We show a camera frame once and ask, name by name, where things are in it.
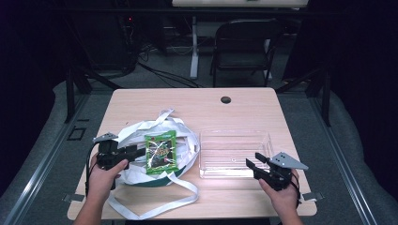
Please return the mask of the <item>person's left hand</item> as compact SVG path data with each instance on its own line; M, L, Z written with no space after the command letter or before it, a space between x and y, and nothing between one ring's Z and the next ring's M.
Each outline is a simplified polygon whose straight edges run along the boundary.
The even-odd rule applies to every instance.
M97 163L97 156L93 156L90 162L90 175L86 201L88 203L104 204L110 194L114 180L120 176L120 173L128 166L128 164L129 161L127 159L123 159L113 168L103 170Z

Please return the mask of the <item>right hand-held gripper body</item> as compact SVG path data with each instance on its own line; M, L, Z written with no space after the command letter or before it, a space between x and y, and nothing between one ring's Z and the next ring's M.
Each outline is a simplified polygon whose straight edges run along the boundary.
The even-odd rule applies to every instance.
M282 190L287 188L291 184L292 179L292 170L299 169L303 171L307 171L309 167L300 161L290 157L285 152L280 152L274 157L269 158L269 163L266 163L269 166L269 170L253 172L254 179L263 179L265 180L274 190Z

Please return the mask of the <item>grey table bracket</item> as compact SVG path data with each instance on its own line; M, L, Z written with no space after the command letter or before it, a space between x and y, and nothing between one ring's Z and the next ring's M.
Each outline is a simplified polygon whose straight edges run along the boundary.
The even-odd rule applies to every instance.
M63 197L63 201L66 203L71 203L71 202L81 202L84 199L84 195L81 194L65 194Z
M309 192L302 194L304 201L317 202L324 199L324 195L321 192Z

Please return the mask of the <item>black folding chair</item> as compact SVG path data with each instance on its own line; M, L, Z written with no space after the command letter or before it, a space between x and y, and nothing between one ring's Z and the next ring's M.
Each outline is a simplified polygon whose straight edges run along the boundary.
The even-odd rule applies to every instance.
M217 85L218 70L262 71L267 86L283 32L284 26L277 19L238 19L221 25L214 37L210 63L213 86Z

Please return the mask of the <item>white tote bag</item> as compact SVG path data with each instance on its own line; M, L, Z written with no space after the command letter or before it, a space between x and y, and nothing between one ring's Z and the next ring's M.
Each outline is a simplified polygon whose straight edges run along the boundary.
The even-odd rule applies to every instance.
M176 159L178 169L174 172L161 174L147 174L145 168L145 155L138 157L130 163L130 167L121 173L121 182L136 187L158 188L177 184L191 192L191 196L173 202L166 203L149 210L142 215L132 212L127 206L119 202L116 197L110 196L108 204L121 216L128 220L144 220L153 218L166 211L196 202L199 195L198 187L180 178L194 164L200 152L200 143L196 134L191 131L184 122L171 115L171 109L160 112L155 120L146 120L130 127L123 128L117 135L118 149L124 146L136 144L139 149L145 149L145 135L159 135L169 130L176 132Z

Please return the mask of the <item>black metal stand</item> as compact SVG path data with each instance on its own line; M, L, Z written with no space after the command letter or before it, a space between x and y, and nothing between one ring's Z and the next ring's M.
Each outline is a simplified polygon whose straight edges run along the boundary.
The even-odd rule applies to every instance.
M331 76L329 74L328 66L317 67L307 74L293 79L288 84L285 84L276 89L277 94L284 93L291 88L299 85L300 83L309 80L310 83L305 90L305 94L308 98L316 98L319 93L322 95L321 101L321 118L327 127L330 126L329 121L329 103L330 103L330 84Z
M66 91L67 91L67 117L65 122L68 123L74 116L75 110L75 91L77 87L79 91L88 95L92 92L93 88L89 83L89 79L94 79L113 90L120 89L121 86L109 81L108 79L100 76L93 69L82 66L71 66L66 73Z

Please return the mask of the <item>green snack packet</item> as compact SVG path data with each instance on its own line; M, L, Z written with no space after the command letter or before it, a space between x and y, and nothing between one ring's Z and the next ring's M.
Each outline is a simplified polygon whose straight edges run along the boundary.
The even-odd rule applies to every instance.
M145 135L145 159L147 174L176 171L176 132L169 130L159 135Z

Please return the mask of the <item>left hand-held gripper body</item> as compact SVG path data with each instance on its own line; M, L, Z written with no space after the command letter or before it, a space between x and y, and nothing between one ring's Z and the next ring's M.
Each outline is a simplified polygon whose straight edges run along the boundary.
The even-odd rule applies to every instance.
M110 170L120 161L126 159L131 161L131 156L126 150L118 149L117 138L113 133L106 133L93 139L93 144L97 144L97 164L103 170Z

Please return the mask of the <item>clear plastic container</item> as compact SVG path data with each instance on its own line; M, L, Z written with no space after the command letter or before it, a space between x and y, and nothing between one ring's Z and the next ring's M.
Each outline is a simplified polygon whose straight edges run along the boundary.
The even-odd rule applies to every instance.
M268 132L264 130L204 130L200 134L199 173L206 179L233 179L253 176L246 166L250 160L260 169L269 166L255 158L256 153L274 155Z

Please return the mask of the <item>aluminium floor rail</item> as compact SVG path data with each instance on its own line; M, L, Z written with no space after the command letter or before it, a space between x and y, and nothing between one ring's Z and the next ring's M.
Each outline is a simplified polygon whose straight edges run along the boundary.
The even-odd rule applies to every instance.
M89 95L76 98L74 113L68 117L67 100L59 96L22 167L0 198L0 225L21 225L57 160Z
M315 117L317 118L321 128L323 129L324 133L327 136L327 139L331 146L332 157L344 180L344 184L347 188L347 191L350 195L353 204L355 205L358 211L358 214L360 216L363 225L378 225L375 216L369 206L369 203L365 199L362 189L360 188L357 179L355 178L347 160L345 159L342 148L340 144L338 144L337 138L334 135L332 127L329 127L322 117L321 106L319 105L318 100L314 97L309 97L308 100L312 106L312 109L314 110Z

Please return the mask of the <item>person's right hand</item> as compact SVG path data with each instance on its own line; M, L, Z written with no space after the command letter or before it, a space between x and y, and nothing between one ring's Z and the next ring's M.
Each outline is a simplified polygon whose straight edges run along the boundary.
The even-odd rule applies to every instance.
M270 197L272 206L277 214L287 208L295 208L297 210L298 192L296 187L299 185L299 175L295 169L292 170L292 174L292 184L280 191L274 190L265 180L258 180L260 187Z

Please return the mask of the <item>black computer tower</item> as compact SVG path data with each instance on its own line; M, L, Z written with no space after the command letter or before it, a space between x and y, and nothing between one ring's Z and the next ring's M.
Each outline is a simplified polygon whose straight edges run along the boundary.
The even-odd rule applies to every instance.
M136 65L138 56L146 44L150 44L161 53L166 53L162 17L122 15L118 17L118 22L132 66Z

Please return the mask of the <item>white desk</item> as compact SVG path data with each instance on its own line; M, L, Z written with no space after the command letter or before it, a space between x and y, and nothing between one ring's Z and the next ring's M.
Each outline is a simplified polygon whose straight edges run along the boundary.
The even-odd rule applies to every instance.
M310 0L172 0L177 8L306 8ZM192 16L191 79L198 78L197 20Z

